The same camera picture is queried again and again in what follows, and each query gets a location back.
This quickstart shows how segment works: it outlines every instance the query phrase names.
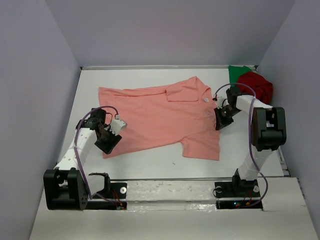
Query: pink shirt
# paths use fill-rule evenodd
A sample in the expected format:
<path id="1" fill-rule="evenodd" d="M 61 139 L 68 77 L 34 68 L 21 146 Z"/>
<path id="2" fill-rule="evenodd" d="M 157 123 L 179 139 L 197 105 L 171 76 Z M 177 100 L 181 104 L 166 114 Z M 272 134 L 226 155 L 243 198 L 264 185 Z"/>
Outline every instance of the pink shirt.
<path id="1" fill-rule="evenodd" d="M 98 96 L 101 106 L 116 107 L 128 124 L 120 133 L 122 140 L 104 158 L 180 142 L 184 157 L 219 160 L 217 106 L 210 87 L 196 76 L 147 88 L 100 87 Z"/>

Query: red cloth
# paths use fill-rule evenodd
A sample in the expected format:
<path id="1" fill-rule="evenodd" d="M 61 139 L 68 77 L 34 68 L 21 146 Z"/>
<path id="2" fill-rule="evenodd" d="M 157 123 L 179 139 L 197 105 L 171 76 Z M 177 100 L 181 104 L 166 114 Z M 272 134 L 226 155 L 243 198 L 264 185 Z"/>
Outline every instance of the red cloth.
<path id="1" fill-rule="evenodd" d="M 264 104 L 269 104 L 271 102 L 274 88 L 272 83 L 267 81 L 263 76 L 253 71 L 248 71 L 240 75 L 237 83 L 245 84 L 251 87 L 255 91 L 256 98 Z M 252 94 L 250 89 L 245 86 L 238 85 L 237 87 L 242 93 Z"/>

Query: dark red fabric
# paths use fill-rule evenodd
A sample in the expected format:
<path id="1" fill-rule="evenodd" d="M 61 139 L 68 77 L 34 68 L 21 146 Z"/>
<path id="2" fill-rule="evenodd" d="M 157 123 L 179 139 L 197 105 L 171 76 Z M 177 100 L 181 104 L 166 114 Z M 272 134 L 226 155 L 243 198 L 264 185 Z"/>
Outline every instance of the dark red fabric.
<path id="1" fill-rule="evenodd" d="M 263 76 L 253 72 L 248 71 L 240 75 L 237 83 L 245 84 L 253 88 L 256 93 L 256 98 L 265 104 L 271 102 L 272 94 L 274 93 L 274 88 L 271 82 L 267 81 Z M 245 86 L 238 85 L 242 93 L 252 94 L 250 89 Z"/>

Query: gray wall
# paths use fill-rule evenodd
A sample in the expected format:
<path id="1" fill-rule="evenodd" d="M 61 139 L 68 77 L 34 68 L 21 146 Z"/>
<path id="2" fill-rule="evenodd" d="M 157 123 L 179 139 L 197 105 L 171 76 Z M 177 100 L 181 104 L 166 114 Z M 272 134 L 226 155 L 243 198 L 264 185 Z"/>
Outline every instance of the gray wall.
<path id="1" fill-rule="evenodd" d="M 320 1 L 297 0 L 258 67 L 286 113 L 283 154 L 320 237 Z"/>
<path id="2" fill-rule="evenodd" d="M 0 2 L 0 239 L 29 239 L 80 69 L 44 0 Z"/>
<path id="3" fill-rule="evenodd" d="M 258 64 L 294 0 L 46 0 L 81 66 Z"/>

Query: green cloth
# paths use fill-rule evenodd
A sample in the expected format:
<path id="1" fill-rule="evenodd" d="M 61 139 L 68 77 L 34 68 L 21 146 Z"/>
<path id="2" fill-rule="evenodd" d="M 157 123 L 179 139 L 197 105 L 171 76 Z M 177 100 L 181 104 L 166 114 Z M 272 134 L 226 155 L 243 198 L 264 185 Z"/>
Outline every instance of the green cloth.
<path id="1" fill-rule="evenodd" d="M 252 72 L 252 70 L 247 66 L 229 66 L 229 81 L 230 83 L 236 83 L 240 75 L 247 72 Z"/>

